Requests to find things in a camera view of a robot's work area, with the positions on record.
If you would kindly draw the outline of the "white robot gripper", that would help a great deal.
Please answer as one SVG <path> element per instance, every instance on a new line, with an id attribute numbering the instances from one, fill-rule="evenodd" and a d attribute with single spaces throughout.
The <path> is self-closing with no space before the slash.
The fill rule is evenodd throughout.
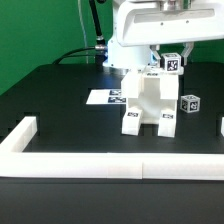
<path id="1" fill-rule="evenodd" d="M 182 64 L 196 41 L 224 38 L 224 0 L 192 0 L 189 9 L 162 11 L 155 2 L 125 1 L 117 14 L 122 46 L 150 46 L 150 65 L 160 67 L 160 46 L 184 43 Z"/>

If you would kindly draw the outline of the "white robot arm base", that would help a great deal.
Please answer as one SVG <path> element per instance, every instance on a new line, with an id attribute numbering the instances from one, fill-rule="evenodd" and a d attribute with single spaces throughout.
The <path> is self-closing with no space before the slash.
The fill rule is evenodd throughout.
<path id="1" fill-rule="evenodd" d="M 148 5 L 151 10 L 157 8 L 156 0 L 113 0 L 113 34 L 107 44 L 107 58 L 103 62 L 103 66 L 107 69 L 124 71 L 149 63 L 150 49 L 148 45 L 123 47 L 117 41 L 117 26 L 120 23 L 118 14 L 120 7 L 125 3 L 142 7 Z"/>

